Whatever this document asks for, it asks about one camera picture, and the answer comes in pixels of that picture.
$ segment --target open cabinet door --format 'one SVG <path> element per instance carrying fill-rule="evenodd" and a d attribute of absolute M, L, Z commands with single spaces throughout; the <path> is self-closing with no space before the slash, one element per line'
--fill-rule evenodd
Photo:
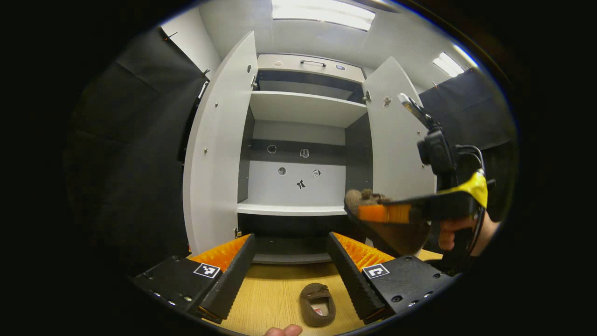
<path fill-rule="evenodd" d="M 234 239 L 242 134 L 255 75 L 250 32 L 224 58 L 197 108 L 183 175 L 184 223 L 194 255 Z"/>
<path fill-rule="evenodd" d="M 421 166 L 417 148 L 427 129 L 400 104 L 398 94 L 422 104 L 400 64 L 388 58 L 365 80 L 363 91 L 371 97 L 366 104 L 373 146 L 373 192 L 395 200 L 434 193 L 435 175 L 430 167 Z"/>

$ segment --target door hinge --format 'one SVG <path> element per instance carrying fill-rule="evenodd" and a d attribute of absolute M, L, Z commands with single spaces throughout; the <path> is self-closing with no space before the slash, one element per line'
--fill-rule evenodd
<path fill-rule="evenodd" d="M 364 102 L 370 102 L 371 101 L 371 95 L 369 94 L 369 90 L 365 91 L 365 97 L 363 97 L 363 101 Z"/>

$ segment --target white ceiling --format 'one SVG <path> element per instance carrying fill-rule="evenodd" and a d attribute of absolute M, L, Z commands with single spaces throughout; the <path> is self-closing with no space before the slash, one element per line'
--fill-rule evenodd
<path fill-rule="evenodd" d="M 423 89 L 450 78 L 432 62 L 444 51 L 460 66 L 470 66 L 441 30 L 406 9 L 376 12 L 368 32 L 325 22 L 273 20 L 271 0 L 212 0 L 199 5 L 201 18 L 223 59 L 249 31 L 255 32 L 258 53 L 321 56 L 376 69 L 393 56 Z"/>

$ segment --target sticker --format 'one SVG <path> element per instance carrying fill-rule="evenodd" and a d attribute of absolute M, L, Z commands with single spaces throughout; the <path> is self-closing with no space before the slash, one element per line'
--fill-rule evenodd
<path fill-rule="evenodd" d="M 369 279 L 390 274 L 390 272 L 381 264 L 363 267 L 363 272 L 365 272 Z"/>
<path fill-rule="evenodd" d="M 219 271 L 220 271 L 220 267 L 218 267 L 218 266 L 201 264 L 201 265 L 199 265 L 199 267 L 197 267 L 197 269 L 193 273 L 213 279 L 213 278 L 215 278 L 216 274 L 218 274 Z"/>

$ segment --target brown slipper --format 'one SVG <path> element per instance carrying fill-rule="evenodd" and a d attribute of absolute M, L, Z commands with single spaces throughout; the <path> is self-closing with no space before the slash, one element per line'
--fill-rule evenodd
<path fill-rule="evenodd" d="M 324 326 L 336 318 L 336 305 L 328 286 L 310 283 L 300 293 L 300 308 L 310 326 Z"/>

